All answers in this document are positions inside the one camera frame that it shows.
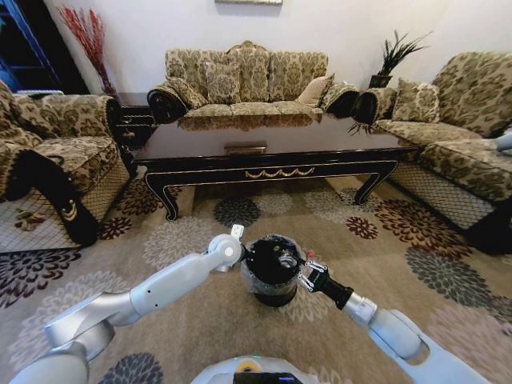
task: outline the dark wooden coffee table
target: dark wooden coffee table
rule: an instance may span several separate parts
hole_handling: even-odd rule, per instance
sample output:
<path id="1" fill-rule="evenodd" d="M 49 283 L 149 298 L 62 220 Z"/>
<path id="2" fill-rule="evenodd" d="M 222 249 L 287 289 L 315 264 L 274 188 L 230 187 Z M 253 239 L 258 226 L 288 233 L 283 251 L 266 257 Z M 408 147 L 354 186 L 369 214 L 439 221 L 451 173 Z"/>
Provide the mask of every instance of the dark wooden coffee table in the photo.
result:
<path id="1" fill-rule="evenodd" d="M 170 221 L 178 217 L 170 186 L 367 174 L 355 195 L 364 204 L 418 148 L 353 125 L 326 114 L 182 118 L 160 125 L 134 162 L 147 167 L 146 183 Z"/>

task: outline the table leg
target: table leg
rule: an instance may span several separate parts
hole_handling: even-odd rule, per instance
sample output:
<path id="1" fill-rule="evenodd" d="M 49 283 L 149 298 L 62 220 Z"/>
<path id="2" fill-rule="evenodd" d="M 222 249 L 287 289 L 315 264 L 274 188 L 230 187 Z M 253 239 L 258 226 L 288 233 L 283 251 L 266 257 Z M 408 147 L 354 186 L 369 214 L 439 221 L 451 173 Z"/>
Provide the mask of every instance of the table leg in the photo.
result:
<path id="1" fill-rule="evenodd" d="M 162 178 L 155 177 L 154 174 L 146 174 L 146 184 L 153 193 L 160 199 L 167 210 L 166 219 L 173 222 L 178 218 L 178 204 L 173 195 L 168 191 L 171 185 L 162 182 Z"/>
<path id="2" fill-rule="evenodd" d="M 359 188 L 354 196 L 354 203 L 361 206 L 366 203 L 368 196 L 374 191 L 377 186 L 387 179 L 387 177 L 394 171 L 398 162 L 375 162 L 368 165 L 375 173 L 371 173 L 368 180 Z"/>

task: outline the carpet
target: carpet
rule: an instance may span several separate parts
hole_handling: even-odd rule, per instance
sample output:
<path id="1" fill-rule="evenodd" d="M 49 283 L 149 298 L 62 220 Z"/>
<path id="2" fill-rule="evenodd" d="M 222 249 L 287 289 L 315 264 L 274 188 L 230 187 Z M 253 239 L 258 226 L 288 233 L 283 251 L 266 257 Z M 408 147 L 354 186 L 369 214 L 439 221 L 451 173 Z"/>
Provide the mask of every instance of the carpet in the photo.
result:
<path id="1" fill-rule="evenodd" d="M 234 222 L 246 226 L 244 242 L 269 233 L 295 239 L 340 283 L 407 314 L 492 382 L 512 382 L 512 259 L 471 248 L 389 184 L 366 205 L 352 205 L 361 183 L 201 186 L 192 215 L 167 222 L 162 204 L 136 178 L 93 246 L 0 255 L 0 382 L 46 351 L 42 326 L 53 316 L 203 251 Z M 188 383 L 206 366 L 246 354 L 284 358 L 321 382 L 410 382 L 328 298 L 299 287 L 289 305 L 269 308 L 245 291 L 239 266 L 116 333 L 93 361 L 90 382 Z"/>

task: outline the sofa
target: sofa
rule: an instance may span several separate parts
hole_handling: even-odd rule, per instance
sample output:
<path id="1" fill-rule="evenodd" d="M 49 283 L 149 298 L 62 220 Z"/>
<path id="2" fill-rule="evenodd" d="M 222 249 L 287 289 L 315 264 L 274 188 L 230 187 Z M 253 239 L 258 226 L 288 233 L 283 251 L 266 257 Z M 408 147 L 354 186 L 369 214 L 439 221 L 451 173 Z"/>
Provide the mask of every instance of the sofa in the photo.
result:
<path id="1" fill-rule="evenodd" d="M 0 253 L 88 246 L 129 179 L 111 97 L 16 95 L 0 83 Z"/>
<path id="2" fill-rule="evenodd" d="M 419 146 L 391 180 L 420 198 L 488 253 L 512 250 L 512 151 L 493 138 L 512 122 L 512 54 L 467 52 L 453 57 L 432 84 L 439 122 L 391 119 L 393 88 L 369 89 L 354 118 Z"/>
<path id="3" fill-rule="evenodd" d="M 180 90 L 171 84 L 180 78 L 208 97 L 205 62 L 235 64 L 240 69 L 240 102 L 233 104 L 195 102 L 180 98 Z M 148 93 L 156 122 L 171 122 L 181 116 L 236 116 L 259 114 L 321 114 L 329 112 L 339 117 L 350 115 L 358 90 L 345 82 L 333 83 L 323 95 L 318 107 L 295 100 L 314 78 L 325 76 L 328 57 L 321 52 L 269 52 L 250 41 L 215 50 L 173 49 L 166 52 L 166 81 Z"/>

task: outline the wall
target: wall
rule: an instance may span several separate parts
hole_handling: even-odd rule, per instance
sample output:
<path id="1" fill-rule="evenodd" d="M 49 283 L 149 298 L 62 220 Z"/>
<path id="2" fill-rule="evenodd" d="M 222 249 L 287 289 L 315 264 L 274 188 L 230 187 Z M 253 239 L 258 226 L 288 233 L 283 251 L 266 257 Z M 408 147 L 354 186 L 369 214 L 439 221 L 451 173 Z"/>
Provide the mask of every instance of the wall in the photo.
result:
<path id="1" fill-rule="evenodd" d="M 60 22 L 62 0 L 45 0 L 92 92 L 98 77 Z M 365 88 L 382 64 L 381 45 L 396 28 L 431 45 L 404 61 L 398 76 L 429 81 L 461 50 L 512 50 L 510 0 L 283 0 L 282 6 L 214 0 L 65 0 L 93 8 L 106 25 L 105 61 L 119 91 L 145 92 L 164 79 L 171 47 L 226 50 L 245 39 L 269 50 L 320 50 L 329 72 Z"/>

